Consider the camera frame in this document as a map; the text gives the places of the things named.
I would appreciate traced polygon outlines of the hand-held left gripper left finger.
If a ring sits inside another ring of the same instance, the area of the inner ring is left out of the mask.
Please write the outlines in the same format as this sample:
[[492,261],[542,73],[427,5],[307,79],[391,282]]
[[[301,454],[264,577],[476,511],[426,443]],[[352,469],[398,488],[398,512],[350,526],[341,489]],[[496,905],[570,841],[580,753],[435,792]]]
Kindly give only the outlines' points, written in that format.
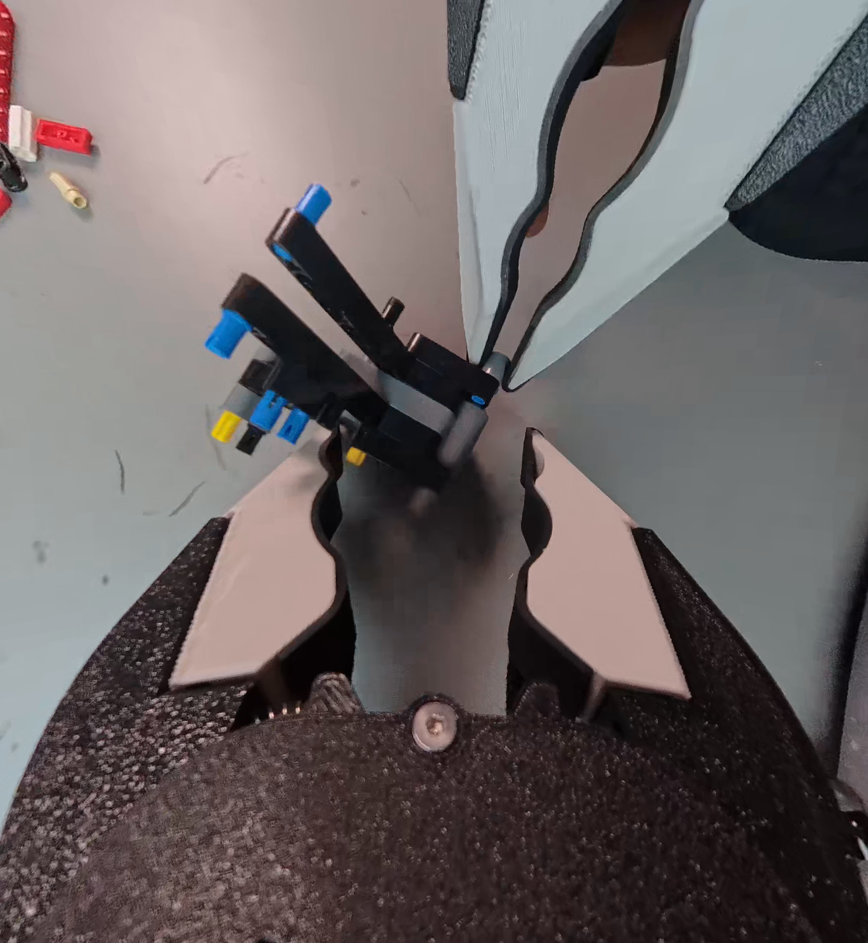
[[318,430],[228,513],[169,689],[252,682],[275,710],[321,676],[349,678],[340,433]]

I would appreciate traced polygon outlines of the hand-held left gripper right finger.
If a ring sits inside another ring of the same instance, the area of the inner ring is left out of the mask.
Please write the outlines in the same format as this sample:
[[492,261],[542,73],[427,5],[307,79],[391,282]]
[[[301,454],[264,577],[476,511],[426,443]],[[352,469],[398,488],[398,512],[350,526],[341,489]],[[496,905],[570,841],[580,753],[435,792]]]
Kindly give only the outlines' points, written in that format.
[[526,560],[508,631],[508,713],[535,685],[578,721],[614,692],[690,702],[634,520],[533,427],[520,483]]

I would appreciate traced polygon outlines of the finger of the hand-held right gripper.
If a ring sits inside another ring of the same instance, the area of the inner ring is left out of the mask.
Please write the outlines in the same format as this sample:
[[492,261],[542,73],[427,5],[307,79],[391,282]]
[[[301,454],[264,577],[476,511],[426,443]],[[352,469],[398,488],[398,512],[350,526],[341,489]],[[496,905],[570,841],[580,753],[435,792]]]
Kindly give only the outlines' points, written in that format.
[[449,2],[461,309],[467,355],[492,355],[526,231],[547,204],[578,85],[615,41],[619,1]]
[[695,2],[668,100],[536,310],[509,389],[563,358],[727,221],[725,204],[868,15],[868,1]]

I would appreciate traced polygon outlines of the black toy brick assembly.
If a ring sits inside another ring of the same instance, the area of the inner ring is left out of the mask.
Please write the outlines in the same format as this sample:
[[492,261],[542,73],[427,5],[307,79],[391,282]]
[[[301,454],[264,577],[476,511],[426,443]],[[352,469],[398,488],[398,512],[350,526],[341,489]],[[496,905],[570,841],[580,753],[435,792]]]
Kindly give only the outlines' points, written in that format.
[[439,492],[472,456],[501,383],[469,360],[395,324],[404,303],[377,309],[318,231],[331,205],[312,184],[265,244],[356,345],[335,350],[258,279],[242,274],[221,305],[205,347],[229,360],[252,337],[263,350],[246,366],[210,429],[253,454],[271,433],[293,445],[310,425],[348,429],[346,460],[371,458],[417,487]]

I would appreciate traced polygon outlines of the grey desk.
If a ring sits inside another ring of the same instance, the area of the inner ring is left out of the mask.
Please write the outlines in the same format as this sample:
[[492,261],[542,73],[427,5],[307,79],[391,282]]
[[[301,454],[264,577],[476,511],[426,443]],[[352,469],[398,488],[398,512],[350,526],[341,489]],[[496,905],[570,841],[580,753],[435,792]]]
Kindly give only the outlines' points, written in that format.
[[[0,830],[104,635],[286,453],[208,429],[241,369],[204,349],[241,272],[321,313],[263,241],[311,182],[401,329],[462,349],[443,2],[12,2],[16,99],[89,128],[0,223]],[[68,205],[62,172],[86,195]],[[503,704],[522,431],[652,528],[751,643],[827,762],[868,533],[868,265],[726,225],[516,394],[432,520],[377,466],[337,534],[372,710]]]

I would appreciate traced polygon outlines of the person's right hand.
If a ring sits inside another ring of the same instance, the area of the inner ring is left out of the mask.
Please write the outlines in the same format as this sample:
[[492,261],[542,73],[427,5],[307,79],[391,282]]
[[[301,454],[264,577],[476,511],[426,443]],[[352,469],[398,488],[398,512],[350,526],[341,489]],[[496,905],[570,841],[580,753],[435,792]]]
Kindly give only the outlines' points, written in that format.
[[605,66],[639,67],[664,61],[678,40],[689,1],[626,1]]

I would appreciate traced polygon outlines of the small red plate brick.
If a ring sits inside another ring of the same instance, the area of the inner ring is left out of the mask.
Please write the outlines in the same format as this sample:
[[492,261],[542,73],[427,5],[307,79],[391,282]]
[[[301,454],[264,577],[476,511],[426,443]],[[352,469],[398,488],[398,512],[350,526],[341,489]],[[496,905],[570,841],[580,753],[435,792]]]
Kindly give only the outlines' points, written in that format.
[[92,132],[82,126],[40,119],[34,127],[35,141],[44,148],[90,157],[94,151]]

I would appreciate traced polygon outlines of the small white brick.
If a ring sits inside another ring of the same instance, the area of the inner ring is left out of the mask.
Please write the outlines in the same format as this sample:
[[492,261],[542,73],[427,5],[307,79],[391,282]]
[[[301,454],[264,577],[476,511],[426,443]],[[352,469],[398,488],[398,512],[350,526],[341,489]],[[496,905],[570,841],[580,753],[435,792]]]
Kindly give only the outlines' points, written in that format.
[[10,105],[8,112],[7,146],[19,162],[33,163],[38,159],[33,113],[19,105]]

